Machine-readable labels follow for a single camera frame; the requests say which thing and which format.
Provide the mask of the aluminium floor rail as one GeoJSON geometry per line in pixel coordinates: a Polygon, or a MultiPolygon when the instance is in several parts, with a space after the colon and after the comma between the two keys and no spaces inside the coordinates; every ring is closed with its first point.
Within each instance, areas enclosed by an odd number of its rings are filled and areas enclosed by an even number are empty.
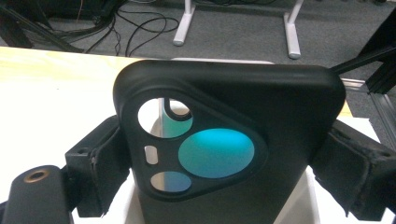
{"type": "Polygon", "coordinates": [[[351,78],[342,78],[342,82],[349,90],[363,91],[365,89],[365,81],[351,78]]]}
{"type": "Polygon", "coordinates": [[[396,151],[396,108],[386,94],[370,93],[370,97],[382,120],[391,148],[396,151]]]}

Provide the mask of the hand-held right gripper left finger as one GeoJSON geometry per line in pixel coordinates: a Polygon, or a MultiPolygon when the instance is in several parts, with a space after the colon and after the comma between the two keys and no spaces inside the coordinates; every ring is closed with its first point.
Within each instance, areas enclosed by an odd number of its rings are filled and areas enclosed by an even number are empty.
{"type": "Polygon", "coordinates": [[[105,119],[65,153],[71,206],[80,217],[101,217],[130,173],[127,142],[117,116],[105,119]]]}

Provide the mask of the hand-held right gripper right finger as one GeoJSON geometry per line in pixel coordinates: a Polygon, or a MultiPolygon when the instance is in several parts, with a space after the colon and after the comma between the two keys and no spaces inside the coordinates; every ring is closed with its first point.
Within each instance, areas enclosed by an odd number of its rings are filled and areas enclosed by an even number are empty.
{"type": "Polygon", "coordinates": [[[310,167],[347,215],[379,221],[396,215],[396,152],[337,120],[310,167]]]}

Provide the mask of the black metal stand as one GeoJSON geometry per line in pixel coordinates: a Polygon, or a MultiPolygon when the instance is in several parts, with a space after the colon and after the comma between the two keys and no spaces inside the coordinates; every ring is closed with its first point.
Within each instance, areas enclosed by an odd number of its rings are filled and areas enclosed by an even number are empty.
{"type": "Polygon", "coordinates": [[[381,23],[359,55],[331,68],[337,74],[381,62],[379,68],[365,81],[370,93],[385,94],[396,86],[396,8],[381,23]]]}
{"type": "Polygon", "coordinates": [[[0,37],[10,46],[32,48],[35,39],[66,52],[83,52],[72,42],[97,34],[114,18],[123,0],[0,0],[0,37]],[[56,31],[50,19],[94,20],[90,28],[56,31]]]}

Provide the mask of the white table cover sheet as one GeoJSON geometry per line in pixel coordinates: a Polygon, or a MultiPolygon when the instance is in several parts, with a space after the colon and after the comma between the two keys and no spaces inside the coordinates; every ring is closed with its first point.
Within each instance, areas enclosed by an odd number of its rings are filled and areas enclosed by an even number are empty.
{"type": "MultiPolygon", "coordinates": [[[[115,114],[112,88],[105,77],[0,77],[0,203],[11,182],[42,165],[65,164],[64,153],[104,119],[115,114]]],[[[359,221],[314,180],[308,170],[275,224],[390,224],[359,221]]]]}

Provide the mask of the white metal stand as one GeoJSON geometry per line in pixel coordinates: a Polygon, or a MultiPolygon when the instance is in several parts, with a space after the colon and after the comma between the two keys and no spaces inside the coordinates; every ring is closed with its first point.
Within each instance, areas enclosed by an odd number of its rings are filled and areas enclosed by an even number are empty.
{"type": "MultiPolygon", "coordinates": [[[[295,22],[303,5],[303,2],[304,0],[295,0],[295,4],[292,10],[290,12],[285,12],[283,15],[288,55],[293,60],[301,58],[301,50],[295,22]]],[[[177,27],[177,32],[173,39],[173,44],[177,47],[183,46],[185,43],[194,10],[195,4],[192,2],[192,0],[184,0],[184,13],[181,17],[181,20],[177,27]]]]}

